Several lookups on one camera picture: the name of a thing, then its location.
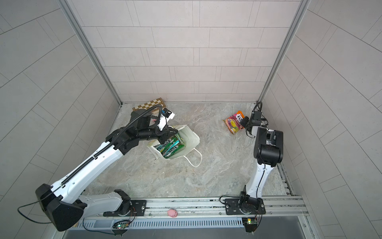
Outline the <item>green mint packs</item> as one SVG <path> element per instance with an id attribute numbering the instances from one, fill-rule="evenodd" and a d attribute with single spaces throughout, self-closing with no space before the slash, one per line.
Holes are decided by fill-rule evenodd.
<path id="1" fill-rule="evenodd" d="M 154 148 L 158 150 L 164 158 L 169 159 L 185 148 L 185 142 L 180 134 L 177 133 L 175 136 L 167 139 L 164 144 L 156 145 Z"/>

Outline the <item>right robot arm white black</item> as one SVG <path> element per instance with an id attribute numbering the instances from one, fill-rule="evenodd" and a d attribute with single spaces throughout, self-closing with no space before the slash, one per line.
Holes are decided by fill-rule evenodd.
<path id="1" fill-rule="evenodd" d="M 239 208 L 243 214 L 262 213 L 262 192 L 271 171 L 281 163 L 284 156 L 284 133 L 262 125 L 262 112 L 254 110 L 245 117 L 246 128 L 255 137 L 254 158 L 257 160 L 255 173 L 240 193 Z"/>

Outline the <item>orange Fox's candy bag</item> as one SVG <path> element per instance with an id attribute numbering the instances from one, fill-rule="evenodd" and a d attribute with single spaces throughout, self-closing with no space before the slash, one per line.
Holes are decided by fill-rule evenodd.
<path id="1" fill-rule="evenodd" d="M 225 119 L 224 123 L 232 134 L 236 134 L 240 130 L 244 129 L 244 126 L 241 124 L 241 121 L 244 119 L 244 117 L 244 114 L 241 111 L 238 111 L 237 113 Z"/>

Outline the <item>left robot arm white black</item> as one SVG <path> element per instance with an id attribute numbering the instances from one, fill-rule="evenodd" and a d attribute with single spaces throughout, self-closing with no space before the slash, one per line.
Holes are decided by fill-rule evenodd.
<path id="1" fill-rule="evenodd" d="M 83 191 L 111 164 L 139 145 L 156 139 L 161 144 L 178 133 L 167 125 L 174 113 L 161 105 L 131 113 L 130 122 L 108 135 L 101 146 L 85 161 L 52 185 L 42 184 L 35 191 L 42 211 L 62 232 L 79 220 L 100 213 L 125 216 L 131 213 L 130 197 L 116 189 L 111 193 L 83 196 Z"/>

